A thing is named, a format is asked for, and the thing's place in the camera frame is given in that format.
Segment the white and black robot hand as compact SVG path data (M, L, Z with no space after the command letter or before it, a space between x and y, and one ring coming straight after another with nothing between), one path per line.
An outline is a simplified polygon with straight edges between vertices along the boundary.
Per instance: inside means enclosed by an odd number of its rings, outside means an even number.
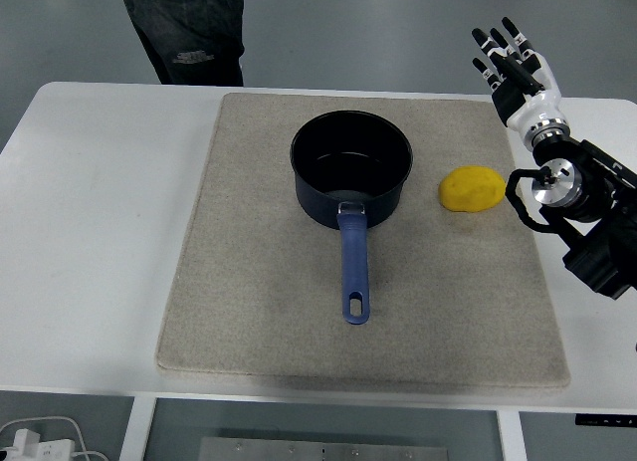
M501 122L522 136L551 121L564 123L561 93L545 57L511 19L505 17L502 25L503 31L472 30L484 55L473 65L491 90Z

